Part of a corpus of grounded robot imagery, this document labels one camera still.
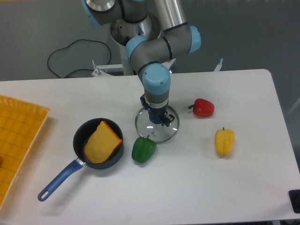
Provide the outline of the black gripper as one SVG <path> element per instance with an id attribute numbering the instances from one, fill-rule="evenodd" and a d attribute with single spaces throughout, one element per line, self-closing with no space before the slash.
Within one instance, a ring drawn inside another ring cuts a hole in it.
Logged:
<path id="1" fill-rule="evenodd" d="M 169 98 L 166 98 L 163 102 L 154 103 L 149 101 L 143 94 L 140 97 L 140 101 L 144 110 L 148 112 L 150 120 L 159 120 L 161 126 L 170 126 L 174 121 L 175 116 L 167 112 Z"/>

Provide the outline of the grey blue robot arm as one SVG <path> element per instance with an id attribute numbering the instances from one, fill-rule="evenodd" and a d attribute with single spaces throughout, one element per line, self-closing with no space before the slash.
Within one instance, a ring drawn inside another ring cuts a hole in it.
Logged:
<path id="1" fill-rule="evenodd" d="M 84 0 L 82 6 L 96 27 L 110 24 L 110 33 L 121 47 L 123 64 L 144 87 L 141 103 L 154 124 L 169 126 L 171 75 L 165 63 L 188 55 L 201 46 L 201 35 L 186 20 L 181 0 L 157 0 L 158 15 L 145 0 Z"/>

